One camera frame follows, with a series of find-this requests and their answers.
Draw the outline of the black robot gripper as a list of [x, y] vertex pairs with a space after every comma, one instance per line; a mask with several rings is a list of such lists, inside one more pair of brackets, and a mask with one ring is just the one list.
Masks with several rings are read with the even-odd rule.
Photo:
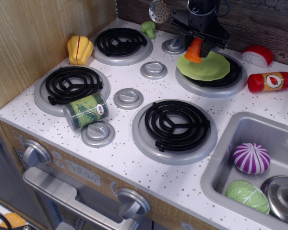
[[205, 58], [216, 47], [228, 46], [229, 33], [218, 22], [214, 11], [195, 14], [188, 10], [172, 10], [171, 23], [178, 27], [178, 36], [184, 50], [187, 50], [195, 37], [203, 39], [200, 57]]

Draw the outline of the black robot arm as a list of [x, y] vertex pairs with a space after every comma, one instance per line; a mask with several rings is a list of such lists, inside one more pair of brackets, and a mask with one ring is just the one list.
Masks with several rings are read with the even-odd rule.
[[203, 40], [199, 57], [205, 58], [216, 46], [228, 45], [229, 33], [219, 23], [219, 0], [189, 0], [186, 10], [172, 10], [171, 23], [178, 27], [180, 43], [187, 49], [194, 38]]

